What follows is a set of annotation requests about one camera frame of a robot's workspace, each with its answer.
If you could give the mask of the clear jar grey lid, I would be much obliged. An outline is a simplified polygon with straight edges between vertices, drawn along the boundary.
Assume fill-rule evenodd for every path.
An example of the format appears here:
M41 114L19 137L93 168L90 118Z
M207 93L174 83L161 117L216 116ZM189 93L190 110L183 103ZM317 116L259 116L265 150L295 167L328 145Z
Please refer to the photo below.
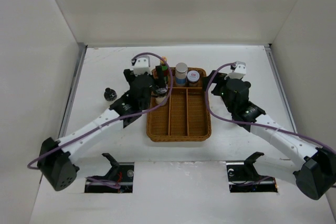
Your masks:
M166 104L166 97L168 94L168 88L159 88L154 92L155 103L160 106Z

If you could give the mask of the white bead jar silver lid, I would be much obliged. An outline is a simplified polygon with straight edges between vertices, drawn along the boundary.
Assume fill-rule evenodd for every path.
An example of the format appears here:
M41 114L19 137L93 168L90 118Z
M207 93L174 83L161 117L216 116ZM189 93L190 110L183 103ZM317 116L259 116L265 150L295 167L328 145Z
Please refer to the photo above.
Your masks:
M187 64L179 62L175 67L175 84L177 87L184 87L187 82Z

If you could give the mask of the red sauce bottle yellow cap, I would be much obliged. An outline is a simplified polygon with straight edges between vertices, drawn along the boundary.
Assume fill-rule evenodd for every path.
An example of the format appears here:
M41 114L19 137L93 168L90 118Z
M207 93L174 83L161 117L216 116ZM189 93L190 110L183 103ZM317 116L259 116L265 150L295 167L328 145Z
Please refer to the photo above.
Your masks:
M168 75L169 75L169 70L168 70L168 66L164 63L167 62L167 58L163 57L163 60L160 60L160 66L162 68L163 71L163 75L164 75L164 80L166 83L168 83Z

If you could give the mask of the white bottle black cap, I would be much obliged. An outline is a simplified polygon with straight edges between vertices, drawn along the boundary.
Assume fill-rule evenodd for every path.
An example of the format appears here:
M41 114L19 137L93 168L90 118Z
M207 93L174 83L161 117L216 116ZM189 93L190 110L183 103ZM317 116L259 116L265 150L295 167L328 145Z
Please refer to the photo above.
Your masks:
M117 98L117 93L111 88L105 88L103 96L106 101L112 102Z

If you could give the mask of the brown spice jar red label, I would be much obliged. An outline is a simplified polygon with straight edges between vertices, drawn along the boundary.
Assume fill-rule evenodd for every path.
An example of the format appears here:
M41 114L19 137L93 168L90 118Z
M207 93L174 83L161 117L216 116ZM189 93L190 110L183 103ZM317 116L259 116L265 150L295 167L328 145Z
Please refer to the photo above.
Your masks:
M196 70L191 70L187 74L187 81L189 87L197 87L200 79L200 74Z

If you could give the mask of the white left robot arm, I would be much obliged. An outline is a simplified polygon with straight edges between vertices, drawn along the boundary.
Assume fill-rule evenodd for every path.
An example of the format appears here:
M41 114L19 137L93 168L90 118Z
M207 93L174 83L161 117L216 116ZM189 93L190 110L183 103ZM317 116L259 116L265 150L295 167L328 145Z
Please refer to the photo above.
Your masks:
M123 130L143 114L153 111L150 107L153 95L166 97L168 87L164 71L156 66L155 72L154 76L148 68L125 69L123 73L129 90L99 117L58 140L49 137L43 141L37 168L55 191L64 190L78 175L83 175L81 156L99 142L99 134L107 129Z

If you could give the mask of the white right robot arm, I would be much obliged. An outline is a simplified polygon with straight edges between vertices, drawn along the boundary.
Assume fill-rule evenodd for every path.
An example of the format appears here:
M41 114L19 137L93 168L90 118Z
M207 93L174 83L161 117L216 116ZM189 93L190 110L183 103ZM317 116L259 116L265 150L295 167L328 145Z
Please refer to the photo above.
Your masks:
M254 152L244 160L244 175L255 182L258 177L274 177L296 185L313 200L320 199L330 188L335 187L335 150L310 137L290 132L273 120L262 108L249 99L251 84L229 74L212 71L202 78L202 88L209 94L221 97L234 123L247 132L265 140L280 151L287 161L277 161Z

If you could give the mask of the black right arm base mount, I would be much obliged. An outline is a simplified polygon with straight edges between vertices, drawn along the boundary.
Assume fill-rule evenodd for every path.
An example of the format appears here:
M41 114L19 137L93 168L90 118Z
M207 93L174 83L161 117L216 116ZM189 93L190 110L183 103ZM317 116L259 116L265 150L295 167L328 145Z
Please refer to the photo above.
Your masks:
M231 193L277 193L273 177L259 175L254 168L256 160L264 153L255 152L244 161L226 163L229 191Z

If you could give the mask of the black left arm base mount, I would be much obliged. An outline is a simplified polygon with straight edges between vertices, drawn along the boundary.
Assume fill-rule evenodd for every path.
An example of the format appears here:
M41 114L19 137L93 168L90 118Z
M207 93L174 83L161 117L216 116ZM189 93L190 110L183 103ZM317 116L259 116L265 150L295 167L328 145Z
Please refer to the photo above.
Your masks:
M103 153L102 156L108 160L109 170L103 175L90 176L89 179L86 179L84 193L132 193L134 163L119 163L109 153Z

